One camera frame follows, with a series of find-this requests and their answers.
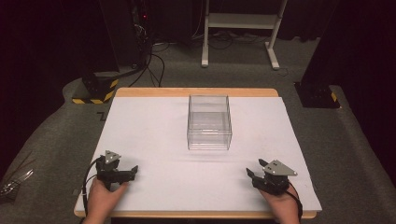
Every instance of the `clear plastic box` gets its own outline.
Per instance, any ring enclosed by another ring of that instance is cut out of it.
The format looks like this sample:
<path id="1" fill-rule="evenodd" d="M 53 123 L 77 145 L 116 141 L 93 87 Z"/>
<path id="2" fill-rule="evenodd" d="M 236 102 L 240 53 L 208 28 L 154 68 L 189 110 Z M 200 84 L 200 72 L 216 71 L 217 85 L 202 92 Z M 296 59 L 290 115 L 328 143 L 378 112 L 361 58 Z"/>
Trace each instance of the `clear plastic box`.
<path id="1" fill-rule="evenodd" d="M 190 95 L 187 130 L 190 150 L 228 150 L 232 135 L 227 95 Z"/>

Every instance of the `human hand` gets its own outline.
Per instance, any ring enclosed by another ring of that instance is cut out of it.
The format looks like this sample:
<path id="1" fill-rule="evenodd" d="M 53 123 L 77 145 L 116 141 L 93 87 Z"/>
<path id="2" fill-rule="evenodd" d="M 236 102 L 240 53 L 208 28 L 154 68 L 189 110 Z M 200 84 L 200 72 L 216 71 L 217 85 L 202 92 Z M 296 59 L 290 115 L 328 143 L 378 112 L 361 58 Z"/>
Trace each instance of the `human hand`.
<path id="1" fill-rule="evenodd" d="M 84 219 L 84 224 L 104 223 L 111 211 L 119 202 L 121 196 L 128 187 L 129 182 L 124 182 L 114 192 L 106 189 L 105 184 L 94 178 L 91 184 L 90 195 L 88 197 L 88 215 Z"/>
<path id="2" fill-rule="evenodd" d="M 289 185 L 287 191 L 298 199 L 297 191 L 292 185 Z M 275 196 L 260 189 L 259 192 L 271 206 L 274 216 L 281 224 L 300 223 L 297 202 L 289 194 L 284 193 Z"/>

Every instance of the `gray carpet floor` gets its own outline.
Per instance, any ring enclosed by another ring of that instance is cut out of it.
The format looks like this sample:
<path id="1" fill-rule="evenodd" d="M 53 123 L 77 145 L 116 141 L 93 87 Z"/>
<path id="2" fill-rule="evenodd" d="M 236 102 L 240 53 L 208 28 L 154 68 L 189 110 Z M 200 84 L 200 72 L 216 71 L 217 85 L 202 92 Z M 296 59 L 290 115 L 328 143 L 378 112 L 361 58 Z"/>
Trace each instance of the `gray carpet floor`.
<path id="1" fill-rule="evenodd" d="M 220 48 L 223 43 L 211 42 Z M 323 211 L 303 223 L 396 223 L 396 191 L 371 150 L 348 106 L 343 91 L 331 86 L 342 108 L 303 108 L 293 87 L 300 81 L 317 41 L 277 40 L 281 69 L 274 71 L 262 41 L 234 43 L 227 49 L 209 49 L 209 66 L 201 67 L 201 48 L 172 44 L 154 47 L 165 62 L 163 87 L 274 88 L 283 98 L 292 127 L 316 188 Z M 151 71 L 159 76 L 161 62 L 153 58 Z M 124 77 L 127 87 L 137 75 Z M 49 116 L 26 141 L 11 164 L 31 163 L 15 176 L 34 169 L 22 183 L 14 203 L 0 204 L 0 223 L 79 223 L 73 213 L 80 186 L 105 122 L 98 112 L 105 105 L 74 105 L 71 98 L 80 83 L 64 87 L 64 105 Z M 146 72 L 136 87 L 151 87 Z M 179 223 L 175 220 L 139 220 L 133 223 Z M 206 220 L 206 223 L 260 223 L 258 220 Z"/>

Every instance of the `white paper sheet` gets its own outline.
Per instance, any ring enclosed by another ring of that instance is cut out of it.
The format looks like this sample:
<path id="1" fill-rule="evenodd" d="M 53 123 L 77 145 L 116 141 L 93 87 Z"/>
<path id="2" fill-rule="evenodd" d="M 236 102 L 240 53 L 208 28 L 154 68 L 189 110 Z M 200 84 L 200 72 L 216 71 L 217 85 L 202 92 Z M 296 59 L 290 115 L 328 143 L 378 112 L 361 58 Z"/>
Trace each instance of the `white paper sheet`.
<path id="1" fill-rule="evenodd" d="M 321 211 L 282 98 L 230 97 L 229 150 L 188 150 L 188 109 L 188 97 L 114 99 L 92 159 L 110 150 L 121 154 L 119 170 L 139 166 L 115 211 L 270 211 L 246 172 L 263 175 L 258 159 L 296 171 L 304 210 Z"/>

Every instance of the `wooden table edge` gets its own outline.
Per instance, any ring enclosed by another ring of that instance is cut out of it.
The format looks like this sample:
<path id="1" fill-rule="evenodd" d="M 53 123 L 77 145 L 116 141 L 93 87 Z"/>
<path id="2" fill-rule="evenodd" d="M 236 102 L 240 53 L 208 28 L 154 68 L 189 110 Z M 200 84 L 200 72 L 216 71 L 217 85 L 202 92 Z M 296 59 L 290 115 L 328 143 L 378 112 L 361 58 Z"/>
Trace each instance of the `wooden table edge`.
<path id="1" fill-rule="evenodd" d="M 77 217 L 85 217 L 85 212 L 76 211 Z M 303 211 L 302 219 L 314 218 L 317 211 Z M 130 211 L 112 212 L 111 217 L 137 217 L 137 218 L 233 218 L 233 219 L 272 219 L 270 212 L 216 212 L 216 211 Z"/>
<path id="2" fill-rule="evenodd" d="M 119 88 L 115 97 L 178 97 L 196 95 L 228 95 L 240 97 L 278 97 L 274 89 L 265 88 Z"/>

